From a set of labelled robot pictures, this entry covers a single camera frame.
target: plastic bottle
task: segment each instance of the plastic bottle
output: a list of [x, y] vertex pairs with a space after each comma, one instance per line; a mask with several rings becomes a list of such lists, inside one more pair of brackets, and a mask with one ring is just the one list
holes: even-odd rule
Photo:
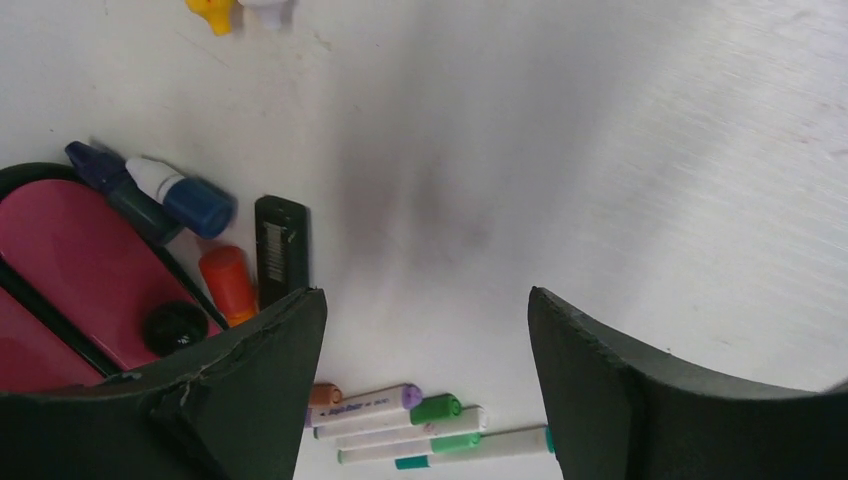
[[247, 261], [240, 248], [216, 248], [203, 255], [199, 266], [215, 306], [231, 327], [256, 316], [256, 290], [250, 281]]
[[135, 230], [154, 245], [165, 245], [183, 229], [174, 218], [139, 190], [123, 159], [82, 142], [72, 142], [65, 153], [89, 186], [106, 196], [109, 206], [118, 211]]
[[201, 238], [217, 237], [233, 218], [233, 200], [200, 179], [186, 178], [168, 165], [146, 158], [127, 160], [127, 170], [142, 192]]
[[226, 35], [233, 31], [230, 11], [236, 0], [186, 0], [188, 9], [203, 17], [215, 35]]
[[283, 28], [283, 10], [291, 0], [241, 0], [240, 3], [255, 13], [268, 30]]

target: black usb drive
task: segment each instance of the black usb drive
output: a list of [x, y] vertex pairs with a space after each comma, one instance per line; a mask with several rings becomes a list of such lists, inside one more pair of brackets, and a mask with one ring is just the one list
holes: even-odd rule
[[309, 210], [266, 195], [256, 201], [259, 309], [309, 284]]

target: teal marker cap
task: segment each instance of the teal marker cap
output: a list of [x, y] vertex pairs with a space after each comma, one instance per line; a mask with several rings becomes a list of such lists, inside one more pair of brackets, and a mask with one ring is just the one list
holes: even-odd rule
[[479, 433], [469, 433], [467, 435], [456, 435], [453, 437], [434, 438], [430, 440], [430, 448], [433, 453], [448, 453], [459, 450], [468, 450], [477, 448], [480, 445]]
[[551, 427], [545, 427], [545, 439], [548, 441], [548, 452], [556, 453], [554, 447], [554, 435], [551, 433]]
[[398, 458], [395, 460], [395, 468], [398, 470], [415, 470], [416, 468], [430, 468], [427, 455], [420, 457]]

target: white marker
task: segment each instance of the white marker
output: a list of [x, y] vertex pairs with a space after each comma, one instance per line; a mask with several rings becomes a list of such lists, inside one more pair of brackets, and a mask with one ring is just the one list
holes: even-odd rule
[[480, 445], [480, 434], [469, 433], [456, 437], [434, 438], [432, 440], [416, 440], [414, 442], [396, 443], [381, 447], [363, 448], [339, 452], [339, 463], [364, 463], [394, 458], [415, 457], [431, 453], [459, 452], [476, 448]]
[[520, 432], [486, 435], [480, 439], [480, 446], [464, 452], [426, 455], [395, 460], [398, 470], [429, 468], [450, 463], [473, 462], [493, 458], [517, 457], [554, 453], [554, 443], [548, 427], [534, 428]]
[[462, 414], [462, 403], [453, 395], [447, 393], [437, 397], [428, 397], [410, 411], [395, 411], [385, 415], [358, 418], [349, 422], [333, 423], [319, 426], [315, 429], [315, 438], [328, 440], [339, 437], [349, 437], [365, 433], [382, 432], [412, 425], [424, 425]]
[[423, 400], [421, 390], [415, 385], [400, 385], [378, 392], [346, 398], [342, 403], [327, 408], [310, 408], [306, 411], [305, 428], [346, 422], [355, 418], [403, 413]]
[[453, 437], [482, 432], [486, 430], [487, 426], [488, 416], [486, 415], [486, 411], [480, 407], [471, 407], [463, 410], [462, 415], [456, 418], [399, 428], [397, 430], [338, 438], [336, 439], [336, 448], [339, 450], [356, 450], [358, 448], [379, 447], [414, 440]]

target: purple marker cap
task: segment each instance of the purple marker cap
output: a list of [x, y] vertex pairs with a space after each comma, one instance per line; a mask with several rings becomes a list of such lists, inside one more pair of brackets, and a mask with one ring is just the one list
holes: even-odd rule
[[421, 404], [424, 400], [424, 395], [421, 393], [421, 389], [415, 385], [407, 385], [403, 387], [401, 398], [403, 398], [403, 408], [412, 410]]
[[118, 156], [86, 145], [71, 142], [65, 147], [77, 175], [98, 192], [109, 195], [124, 182], [131, 182], [126, 163]]

